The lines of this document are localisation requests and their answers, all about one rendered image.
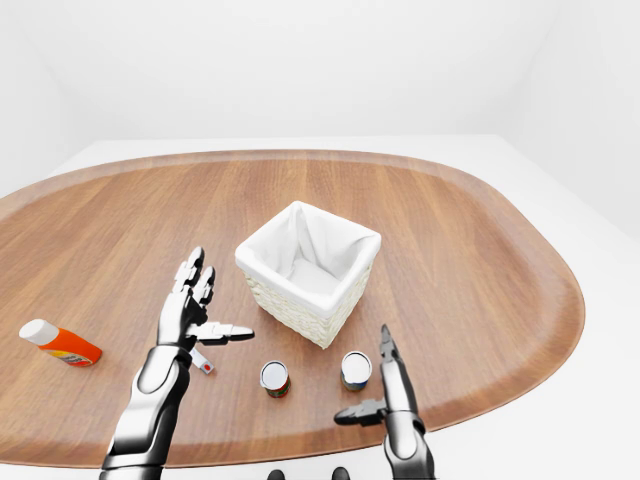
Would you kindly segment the tin with blue yellow label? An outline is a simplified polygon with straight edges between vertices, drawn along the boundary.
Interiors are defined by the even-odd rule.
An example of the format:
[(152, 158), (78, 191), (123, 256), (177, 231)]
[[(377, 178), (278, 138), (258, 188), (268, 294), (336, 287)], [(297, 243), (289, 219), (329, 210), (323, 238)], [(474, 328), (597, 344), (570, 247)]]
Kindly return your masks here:
[(341, 381), (349, 391), (364, 389), (372, 374), (369, 357), (360, 351), (350, 351), (341, 362)]

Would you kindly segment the orange bottle with white cap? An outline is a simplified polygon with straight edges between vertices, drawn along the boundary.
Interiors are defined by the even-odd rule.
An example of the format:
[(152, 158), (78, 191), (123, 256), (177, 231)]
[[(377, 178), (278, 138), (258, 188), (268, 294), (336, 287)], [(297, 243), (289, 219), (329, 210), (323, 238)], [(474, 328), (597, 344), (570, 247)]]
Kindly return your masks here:
[(34, 319), (23, 325), (19, 336), (49, 355), (74, 367), (95, 364), (102, 350), (75, 333), (58, 328), (43, 319)]

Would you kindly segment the white woven basket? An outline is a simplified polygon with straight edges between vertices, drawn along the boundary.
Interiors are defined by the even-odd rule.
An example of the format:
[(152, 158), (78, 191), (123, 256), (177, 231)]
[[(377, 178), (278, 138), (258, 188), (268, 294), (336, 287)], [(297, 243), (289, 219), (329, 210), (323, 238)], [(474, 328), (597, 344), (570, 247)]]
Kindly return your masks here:
[(235, 251), (257, 304), (323, 349), (364, 293), (381, 235), (294, 201)]

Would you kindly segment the white box with red dot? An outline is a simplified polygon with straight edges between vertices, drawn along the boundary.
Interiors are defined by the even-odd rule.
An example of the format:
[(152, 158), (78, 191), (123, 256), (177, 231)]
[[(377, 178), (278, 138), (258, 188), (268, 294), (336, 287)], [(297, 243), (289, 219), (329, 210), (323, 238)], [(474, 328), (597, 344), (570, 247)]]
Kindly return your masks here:
[(213, 364), (202, 355), (196, 348), (190, 352), (192, 363), (205, 374), (211, 374), (214, 370)]

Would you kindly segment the tin with red green label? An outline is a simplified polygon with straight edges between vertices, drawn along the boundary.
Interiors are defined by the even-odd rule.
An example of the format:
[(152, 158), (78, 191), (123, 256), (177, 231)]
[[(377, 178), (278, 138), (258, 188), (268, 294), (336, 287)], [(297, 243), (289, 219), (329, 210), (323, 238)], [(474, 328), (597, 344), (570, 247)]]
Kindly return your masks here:
[(267, 362), (260, 372), (260, 385), (273, 398), (285, 396), (291, 386), (286, 366), (277, 360)]

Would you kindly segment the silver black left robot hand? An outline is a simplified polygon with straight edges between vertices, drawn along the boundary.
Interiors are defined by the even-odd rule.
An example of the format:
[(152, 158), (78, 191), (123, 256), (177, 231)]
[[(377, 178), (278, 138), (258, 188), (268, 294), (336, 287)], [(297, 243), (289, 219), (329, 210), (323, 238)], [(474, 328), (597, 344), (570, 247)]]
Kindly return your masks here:
[(178, 268), (160, 314), (158, 345), (177, 345), (189, 352), (197, 342), (226, 345), (255, 336), (250, 328), (208, 320), (216, 272), (212, 266), (203, 268), (204, 258), (204, 249), (198, 246)]

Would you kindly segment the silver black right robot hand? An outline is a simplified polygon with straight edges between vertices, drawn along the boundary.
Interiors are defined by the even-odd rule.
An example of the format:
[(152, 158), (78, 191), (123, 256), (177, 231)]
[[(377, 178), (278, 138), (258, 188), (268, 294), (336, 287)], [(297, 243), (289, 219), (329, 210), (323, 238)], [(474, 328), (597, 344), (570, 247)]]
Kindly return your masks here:
[(386, 324), (381, 327), (380, 353), (384, 398), (364, 400), (338, 412), (334, 416), (338, 425), (371, 426), (390, 419), (395, 413), (418, 414), (416, 396), (406, 366)]

